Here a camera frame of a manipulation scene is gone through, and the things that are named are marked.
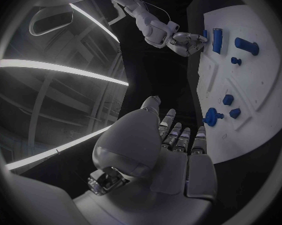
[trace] ceiling light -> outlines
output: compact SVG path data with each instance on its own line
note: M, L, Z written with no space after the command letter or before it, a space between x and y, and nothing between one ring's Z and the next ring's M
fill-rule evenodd
M45 151L45 152L42 152L42 153L39 153L35 156L31 156L31 157L28 157L28 158L25 158L25 159L22 159L20 161L16 161L16 162L12 162L12 163L9 163L9 164L6 164L5 167L8 169L8 170L12 170L12 169L17 169L17 168L20 168L22 166L25 166L25 165L28 165L28 164L31 164L31 163L34 163L34 162L37 162L39 160L42 160L46 157L49 157L51 155L54 155L54 154L57 154L65 149L68 149L70 147L73 147L79 143L82 143L98 134L101 134L103 133L104 131L108 130L111 126L108 126L106 128L103 128L99 131L96 131L96 132L93 132L87 136L83 136L77 140L74 140L74 141L71 141L69 143L66 143L64 145L61 145L61 146L58 146L54 149L51 149L51 150L48 150L48 151Z
M79 70L76 68L61 66L47 62L40 61L29 61L29 60L17 60L17 59L2 59L0 60L0 68L8 68L8 67L18 67L18 68L34 68L34 69L46 69L53 70L59 72L65 72L70 74L82 75L90 78L101 79L117 84L122 84L128 86L129 84L125 81L120 81L111 77L99 75L93 72Z
M73 5L72 3L70 3L70 6L74 10L77 10L79 13L85 15L88 19L92 20L94 23L96 23L98 26L100 26L103 30L105 30L112 38L114 38L119 43L117 37L113 33L111 33L105 26L103 26L100 22L98 22L94 17L90 16L88 13L86 13L82 9L78 8L77 6Z

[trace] blue knob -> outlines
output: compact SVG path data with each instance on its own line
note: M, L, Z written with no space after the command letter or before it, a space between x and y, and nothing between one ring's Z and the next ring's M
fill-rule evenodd
M210 127L214 127L217 123L217 119L223 119L222 113L217 113L216 109L211 107L206 112L205 118L202 120L203 123L208 124Z
M233 119L236 119L240 114L241 114L240 108L233 109L233 110L231 110L231 111L229 112L229 115L230 115Z
M231 62L232 64L239 64L239 66L240 66L241 63L242 63L241 59L237 59L237 58L235 58L235 57L232 57L232 58L230 59L230 62Z
M207 30L203 30L203 36L207 39L208 38L208 31Z
M226 94L224 99L222 100L224 105L231 105L232 102L234 101L234 97L230 94Z
M250 52L252 55L256 56L259 54L259 46L255 42L249 42L246 41L240 37L237 37L235 39L235 46L238 49L245 50L247 52Z
M220 54L220 50L222 47L222 29L214 28L213 29L213 52Z

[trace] fluorescent light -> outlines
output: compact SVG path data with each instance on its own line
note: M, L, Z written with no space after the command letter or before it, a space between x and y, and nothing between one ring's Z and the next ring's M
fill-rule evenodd
M28 61L28 60L17 60L17 59L2 59L0 60L0 68L8 68L8 67L18 67L18 68L34 68L34 69L46 69L53 70L59 72L65 72L70 74L82 75L90 78L101 79L117 84L122 84L128 86L129 84L125 81L120 81L111 77L99 75L93 72L79 70L76 68L61 66L56 64L51 64L47 62L40 61Z
M48 151L45 151L45 152L42 152L40 154L37 154L35 156L31 156L31 157L28 157L28 158L25 158L25 159L22 159L20 161L16 161L16 162L12 162L12 163L9 163L9 164L6 164L5 167L8 169L8 170L12 170L12 169L17 169L17 168L20 168L22 166L25 166L25 165L28 165L28 164L31 164L31 163L34 163L34 162L37 162L41 159L44 159L46 157L49 157L51 155L54 155L54 154L57 154L58 152L61 152L65 149L68 149L70 147L73 147L79 143L82 143L98 134L101 134L103 133L104 131L108 130L111 126L108 126L106 128L103 128L99 131L96 131L96 132L93 132L87 136L83 136L77 140L74 140L74 141L71 141L69 143L66 143L64 145L61 145L61 146L58 146L54 149L51 149L51 150L48 150Z
M98 22L94 17L90 16L88 13L86 13L82 9L78 8L77 6L73 5L72 3L70 3L70 6L73 9L77 10L79 13L85 15L88 19L92 20L98 26L100 26L103 30L105 30L112 38L114 38L119 43L117 37L113 33L111 33L105 26L103 26L100 22Z

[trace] robot finger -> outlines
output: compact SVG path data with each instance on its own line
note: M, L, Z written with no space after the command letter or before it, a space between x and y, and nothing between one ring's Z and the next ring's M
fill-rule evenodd
M164 141L164 139L166 138L168 131L174 121L175 116L176 116L176 111L172 108L167 112L163 121L160 123L158 130L162 138L162 141Z
M187 152L189 141L190 141L190 133L191 130L189 127L186 127L181 135L179 136L177 140L177 144L172 149L174 152Z
M182 124L180 122L175 124L174 128L171 130L165 141L162 143L162 147L172 150L178 140L178 137L181 133L181 129Z

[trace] blue object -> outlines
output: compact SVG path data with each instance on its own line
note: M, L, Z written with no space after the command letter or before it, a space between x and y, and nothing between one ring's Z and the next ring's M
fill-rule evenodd
M232 58L230 59L230 62L231 62L232 64L239 64L239 66L240 66L241 63L242 63L241 59L237 59L237 58L235 58L235 57L232 57Z
M229 115L230 115L233 119L236 119L240 114L241 114L240 108L233 109L233 110L231 110L231 111L229 112Z
M208 31L207 30L203 30L203 36L207 39L208 38Z
M232 104L233 101L234 101L234 97L233 95L230 94L226 94L224 99L222 100L224 105L229 105L229 106Z
M259 46L255 42L249 42L246 41L240 37L237 37L235 39L235 46L238 49L245 50L247 52L250 52L252 55L256 56L259 54Z
M220 54L222 47L222 29L214 28L213 29L213 52Z
M202 120L203 123L208 124L210 127L214 127L217 123L217 119L223 119L224 115L222 113L217 113L214 107L211 107L206 112L205 118Z

